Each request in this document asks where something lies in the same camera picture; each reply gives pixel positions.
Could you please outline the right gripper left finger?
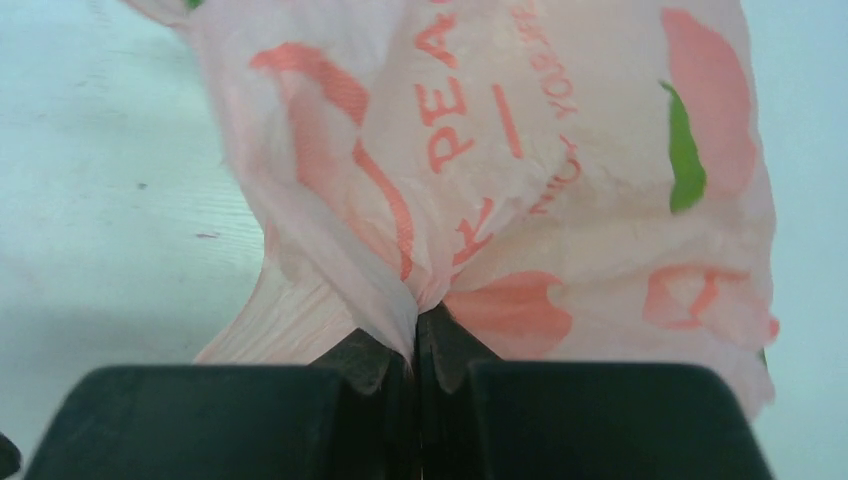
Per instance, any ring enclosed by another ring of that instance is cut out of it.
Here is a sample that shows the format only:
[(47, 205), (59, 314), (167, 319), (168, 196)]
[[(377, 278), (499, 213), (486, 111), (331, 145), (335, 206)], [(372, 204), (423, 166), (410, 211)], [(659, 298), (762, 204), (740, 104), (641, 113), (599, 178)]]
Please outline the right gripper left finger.
[(26, 477), (415, 479), (415, 391), (362, 330), (307, 365), (104, 367), (70, 391)]

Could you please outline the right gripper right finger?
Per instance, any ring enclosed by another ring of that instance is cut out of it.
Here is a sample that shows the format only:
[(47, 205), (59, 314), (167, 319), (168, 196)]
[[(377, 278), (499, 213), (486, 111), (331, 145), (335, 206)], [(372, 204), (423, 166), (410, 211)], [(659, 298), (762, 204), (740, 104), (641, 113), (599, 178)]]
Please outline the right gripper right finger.
[(427, 479), (769, 479), (729, 387), (694, 365), (507, 361), (418, 319)]

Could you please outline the pink plastic bag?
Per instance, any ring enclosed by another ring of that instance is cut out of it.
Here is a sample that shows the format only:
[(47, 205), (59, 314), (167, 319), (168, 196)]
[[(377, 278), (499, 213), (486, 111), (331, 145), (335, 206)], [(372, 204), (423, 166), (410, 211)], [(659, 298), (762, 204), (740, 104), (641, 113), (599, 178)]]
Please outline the pink plastic bag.
[(198, 355), (690, 363), (775, 396), (776, 214), (737, 1), (137, 1), (195, 52), (265, 236)]

